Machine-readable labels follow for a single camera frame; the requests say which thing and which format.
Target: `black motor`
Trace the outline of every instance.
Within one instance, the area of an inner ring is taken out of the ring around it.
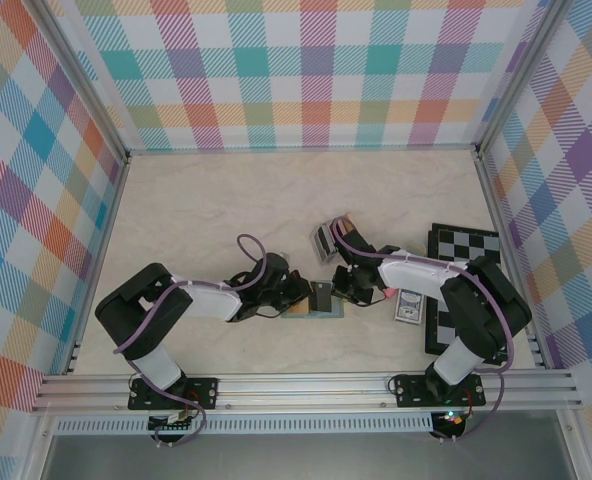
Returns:
[[[250,282],[261,271],[263,260],[258,260],[251,272],[240,272],[225,282],[237,287]],[[271,306],[279,314],[297,304],[312,293],[309,282],[301,278],[298,270],[289,271],[289,263],[276,253],[267,254],[267,268],[261,279],[249,288],[238,292],[242,306],[230,320],[240,322],[256,315],[260,307]]]
[[[365,253],[389,255],[400,250],[398,247],[386,245],[376,251],[374,246],[367,243],[356,229],[347,232],[342,238],[350,247]],[[378,267],[383,260],[355,255],[339,242],[335,242],[335,245],[349,268],[342,266],[336,268],[333,279],[333,294],[337,297],[346,298],[355,304],[371,304],[374,287],[379,290],[385,289],[385,284],[378,273]]]

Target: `aluminum frame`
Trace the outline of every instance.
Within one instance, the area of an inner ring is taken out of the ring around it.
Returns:
[[[58,63],[62,66],[74,90],[87,107],[87,110],[89,110],[91,118],[96,122],[108,147],[124,164],[128,163],[129,149],[122,141],[114,122],[109,117],[107,109],[98,97],[91,80],[61,30],[51,8],[45,4],[45,0],[23,0],[23,4],[54,51]]]
[[[219,414],[442,412],[445,407],[398,408],[387,382],[401,372],[330,374],[230,374],[219,378],[214,412]],[[500,380],[481,375],[489,410],[498,398]],[[504,374],[502,410],[558,410],[582,407],[567,370],[511,370]],[[129,375],[45,377],[34,415],[134,415],[127,409]],[[143,415],[152,412],[143,411]],[[156,411],[168,414],[172,411]]]
[[[507,90],[500,99],[496,110],[487,124],[487,128],[481,136],[478,147],[479,150],[483,152],[483,155],[505,126],[505,122],[507,122],[509,115],[516,106],[520,94],[523,92],[528,82],[531,80],[532,75],[538,68],[554,34],[567,16],[573,3],[574,0],[551,0],[542,21],[538,26],[538,30],[529,43],[527,51],[517,66]]]

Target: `plaid wallpaper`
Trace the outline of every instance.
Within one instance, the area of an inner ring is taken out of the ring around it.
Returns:
[[[592,1],[576,0],[487,162],[557,367],[592,443]]]
[[[20,0],[0,0],[0,479],[57,373],[119,163]]]
[[[50,0],[148,150],[470,144],[545,3]]]
[[[481,121],[478,129],[476,130],[476,135],[474,136],[474,141],[472,143],[480,143],[480,140],[489,125],[489,121],[494,115],[496,111],[496,107],[498,106],[498,102],[500,102],[501,98],[507,91],[512,78],[514,77],[514,72],[516,71],[516,67],[518,67],[520,61],[525,56],[527,52],[527,47],[529,43],[532,41],[532,38],[538,31],[538,27],[540,26],[543,17],[545,16],[545,12],[547,11],[547,7],[552,2],[552,0],[539,0],[534,13],[532,14],[531,19],[529,20],[529,24],[527,28],[523,32],[523,36],[514,51],[514,55],[512,55],[511,60],[507,64],[507,68],[505,68],[505,72],[496,87],[496,91],[494,92],[494,96],[492,97],[491,101],[487,105],[487,110],[485,110],[485,115],[483,115],[483,120]]]

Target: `chessboard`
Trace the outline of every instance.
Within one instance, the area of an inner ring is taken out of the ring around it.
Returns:
[[[484,255],[501,263],[500,239],[497,232],[451,225],[432,224],[428,234],[427,256],[450,262],[469,262]],[[433,298],[427,299],[425,352],[440,355],[456,338],[456,329],[447,307]],[[488,363],[500,365],[507,360],[503,349]]]

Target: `purple cable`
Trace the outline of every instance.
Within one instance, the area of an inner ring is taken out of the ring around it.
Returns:
[[[227,291],[227,292],[240,292],[241,290],[245,290],[246,288],[249,288],[252,285],[255,285],[256,283],[258,283],[260,281],[260,279],[263,277],[263,275],[265,274],[265,270],[267,269],[267,252],[265,251],[265,247],[263,246],[263,244],[256,237],[254,237],[253,235],[249,235],[248,233],[241,233],[240,235],[238,235],[238,237],[236,237],[236,243],[238,243],[238,246],[243,251],[243,253],[247,257],[251,258],[252,260],[258,261],[256,259],[254,259],[254,257],[252,257],[252,255],[247,251],[247,249],[245,249],[245,247],[243,247],[243,244],[240,241],[241,238],[249,238],[250,240],[255,242],[256,245],[258,245],[258,248],[260,248],[263,263],[260,267],[260,272],[258,272],[258,275],[256,275],[256,277],[254,277],[249,282],[244,283],[243,285],[239,285],[237,287],[229,287],[227,285],[219,285],[217,283],[205,282],[203,280],[193,280],[191,283],[193,285],[202,285],[204,287],[213,287],[213,288],[217,288],[219,290],[223,290],[223,291]],[[145,318],[143,319],[141,324],[138,326],[136,331],[127,340],[125,340],[121,345],[116,347],[114,349],[113,353],[116,355],[118,355],[119,353],[123,353],[136,340],[138,340],[138,338],[145,331],[147,326],[151,323],[152,319],[154,318],[154,315],[156,315],[156,312],[158,311],[158,309],[160,308],[162,303],[165,301],[165,299],[169,296],[169,294],[172,293],[178,287],[188,285],[189,283],[190,282],[188,280],[181,280],[179,282],[172,283],[169,287],[167,287],[165,289],[165,291],[163,291],[161,296],[158,297],[158,299],[156,300],[156,303],[154,303],[152,308],[149,309],[149,311],[147,312],[147,315],[145,315]]]
[[[256,277],[254,277],[252,280],[250,280],[247,283],[244,283],[242,285],[238,285],[237,287],[230,287],[230,286],[227,286],[227,285],[224,285],[223,286],[223,285],[219,285],[217,283],[204,282],[204,281],[201,281],[201,280],[192,281],[192,284],[194,284],[194,285],[203,285],[203,286],[207,286],[207,287],[213,287],[213,288],[217,288],[219,290],[225,290],[225,291],[228,291],[228,292],[240,292],[241,290],[244,290],[246,288],[249,288],[252,285],[255,285],[256,283],[258,283],[260,281],[260,279],[263,277],[263,275],[265,274],[265,270],[267,270],[267,252],[265,251],[265,247],[263,246],[263,244],[256,237],[254,237],[253,235],[249,235],[247,233],[241,233],[240,235],[238,235],[238,237],[236,237],[236,243],[238,244],[238,246],[240,247],[240,249],[243,251],[243,253],[248,258],[250,258],[251,260],[253,260],[255,262],[258,261],[243,246],[243,244],[241,243],[241,239],[242,238],[249,238],[254,243],[256,243],[256,245],[258,245],[258,248],[260,249],[260,252],[261,252],[261,255],[262,255],[262,259],[263,259],[263,263],[261,264],[260,272],[258,272],[258,275],[256,275]],[[149,311],[147,312],[147,315],[145,315],[145,318],[143,319],[143,321],[141,322],[141,324],[138,326],[138,328],[136,329],[136,331],[127,340],[125,340],[125,342],[123,342],[121,345],[119,345],[114,350],[114,353],[115,354],[122,353],[122,352],[125,351],[125,349],[127,349],[130,345],[132,345],[140,337],[140,335],[145,331],[145,329],[147,328],[147,326],[150,324],[150,322],[154,318],[154,315],[156,315],[156,312],[158,311],[158,309],[160,308],[160,306],[162,305],[162,303],[165,301],[165,299],[169,296],[169,294],[172,293],[178,287],[182,287],[182,286],[188,285],[188,284],[189,284],[189,281],[188,280],[181,280],[179,282],[172,283],[169,287],[167,287],[163,291],[163,293],[161,294],[161,296],[158,297],[158,299],[156,299],[156,302],[154,303],[154,305],[152,306],[152,308],[149,309]],[[181,402],[181,403],[184,403],[187,406],[190,406],[192,408],[195,408],[203,416],[203,419],[201,420],[200,425],[198,426],[198,429],[195,432],[192,432],[189,435],[185,435],[183,438],[181,438],[180,440],[178,440],[177,442],[175,442],[173,444],[167,443],[167,445],[169,447],[180,446],[180,445],[183,445],[183,444],[189,442],[193,438],[196,438],[196,436],[200,433],[200,431],[203,428],[205,428],[205,426],[207,425],[207,413],[205,412],[205,409],[203,407],[201,407],[200,404],[198,404],[196,402],[192,402],[191,400],[188,400],[186,398],[178,397],[176,395],[173,395],[171,393],[166,392],[165,390],[162,390],[162,389],[158,388],[156,385],[154,385],[143,374],[143,372],[140,371],[140,369],[136,366],[136,364],[134,364],[134,362],[132,362],[130,360],[127,360],[127,363],[137,373],[140,374],[141,378],[147,384],[147,386],[149,388],[151,388],[152,390],[154,390],[156,393],[158,393],[159,395],[162,395],[164,397],[167,397],[167,398],[169,398],[171,400],[176,400],[177,402]],[[164,442],[158,437],[159,430],[160,430],[159,428],[156,429],[156,430],[154,430],[154,438],[160,444],[160,443],[164,443]]]
[[[187,442],[189,442],[190,440],[196,438],[196,436],[200,433],[200,431],[205,428],[205,426],[207,425],[207,413],[205,412],[205,409],[203,407],[200,406],[199,403],[196,402],[192,402],[191,400],[188,400],[186,398],[182,398],[182,397],[178,397],[176,395],[173,395],[171,393],[166,392],[165,390],[158,388],[156,385],[154,385],[145,375],[143,375],[143,372],[141,372],[139,370],[139,368],[136,366],[136,364],[134,364],[134,362],[127,360],[127,363],[129,363],[129,365],[136,370],[136,373],[139,373],[141,378],[143,379],[143,381],[147,384],[147,386],[149,388],[151,388],[152,390],[154,390],[156,393],[158,393],[159,395],[162,395],[164,397],[167,397],[171,400],[176,400],[177,402],[181,402],[184,403],[185,405],[195,408],[196,410],[198,410],[201,415],[203,416],[203,419],[200,421],[200,425],[198,426],[198,428],[196,429],[195,432],[190,433],[189,435],[185,435],[183,438],[181,438],[180,440],[174,442],[174,443],[167,443],[167,446],[171,447],[177,447],[180,445],[183,445]],[[160,428],[157,428],[156,430],[154,430],[154,438],[156,439],[157,442],[160,443],[165,443],[163,442],[160,438],[158,438],[158,431],[160,430]]]
[[[345,221],[348,222],[352,226],[352,228],[354,228],[354,230],[356,230],[356,226],[350,220],[345,219]],[[505,318],[503,311],[500,309],[500,306],[496,302],[496,299],[494,299],[493,295],[489,292],[489,290],[487,290],[487,288],[485,288],[485,286],[481,283],[481,281],[478,278],[469,273],[467,270],[463,270],[462,268],[459,268],[456,265],[451,265],[449,262],[444,262],[443,260],[435,260],[432,258],[415,256],[404,257],[402,255],[388,255],[385,253],[369,253],[357,250],[341,238],[341,235],[339,234],[340,231],[338,229],[339,222],[340,217],[334,219],[334,222],[332,223],[332,233],[338,241],[338,243],[340,243],[343,247],[345,247],[347,250],[349,250],[355,255],[360,255],[369,258],[403,259],[409,262],[424,263],[426,265],[432,265],[435,267],[443,267],[462,275],[463,277],[467,278],[467,280],[472,282],[476,286],[476,288],[478,288],[481,291],[481,293],[485,296],[490,306],[494,310],[494,313],[500,320],[501,327],[503,328],[503,333],[505,334],[505,340],[507,341],[507,362],[505,363],[505,365],[503,365],[500,368],[482,368],[476,371],[479,373],[503,373],[510,369],[510,367],[514,363],[514,341],[512,337],[512,332],[509,329],[507,319]]]
[[[505,395],[505,377],[503,377],[502,373],[499,373],[498,379],[500,380],[500,389],[498,390],[498,398],[496,399],[494,406],[489,411],[489,413],[485,416],[485,418],[483,418],[482,422],[480,422],[478,425],[476,425],[469,432],[463,433],[460,437],[458,437],[459,440],[471,438],[474,435],[476,435],[478,432],[480,432],[480,430],[483,428],[483,425],[485,425],[487,422],[489,422],[489,419],[494,416],[494,414],[498,410],[498,407],[500,407],[500,402],[503,400],[503,396]],[[440,433],[440,432],[434,432],[434,433],[436,433],[439,437],[442,437],[442,438],[450,438],[447,435],[445,435],[444,433]]]
[[[485,296],[485,298],[487,299],[487,301],[491,305],[492,309],[494,310],[494,313],[496,314],[496,316],[500,320],[500,324],[503,327],[503,333],[505,333],[505,339],[507,341],[507,362],[505,363],[505,365],[503,365],[500,368],[481,368],[481,369],[476,370],[479,373],[497,373],[498,378],[500,379],[500,391],[498,392],[498,398],[496,399],[494,406],[490,410],[489,414],[485,417],[485,419],[481,423],[479,423],[473,430],[470,430],[469,432],[465,433],[460,438],[463,439],[463,438],[470,437],[471,435],[474,434],[474,432],[478,432],[481,429],[481,427],[483,425],[485,425],[494,416],[494,414],[498,410],[498,407],[500,407],[500,402],[503,400],[503,395],[505,393],[505,378],[503,377],[502,374],[504,372],[506,372],[507,370],[509,370],[510,367],[512,366],[512,364],[514,363],[514,339],[512,337],[512,332],[509,329],[509,325],[507,323],[507,319],[505,318],[505,315],[503,314],[503,311],[500,309],[500,306],[498,305],[498,303],[496,302],[496,300],[494,299],[492,294],[489,292],[489,290],[487,290],[485,288],[485,286],[480,282],[480,280],[478,278],[473,276],[468,271],[463,270],[462,268],[459,268],[455,265],[451,265],[448,262],[444,262],[442,260],[435,260],[435,259],[431,259],[431,258],[424,258],[424,257],[404,257],[402,255],[387,255],[384,253],[368,253],[368,252],[362,252],[360,250],[357,250],[356,248],[352,247],[351,245],[349,245],[347,242],[345,242],[341,238],[342,235],[340,235],[340,229],[338,228],[338,224],[339,224],[340,220],[341,220],[341,217],[337,217],[334,219],[334,221],[332,223],[332,235],[334,235],[334,237],[336,238],[338,243],[340,243],[343,247],[345,247],[347,250],[349,250],[353,254],[360,255],[363,257],[369,257],[369,258],[382,258],[382,259],[390,259],[390,258],[401,259],[402,258],[407,261],[416,262],[416,263],[424,263],[426,265],[433,265],[433,266],[437,266],[437,267],[444,267],[444,268],[448,268],[454,272],[457,272],[458,274],[467,278],[470,282],[472,282],[476,286],[476,288],[478,288],[481,291],[481,293]],[[356,225],[354,225],[351,222],[351,220],[346,218],[345,221],[348,222],[354,230],[356,230]]]

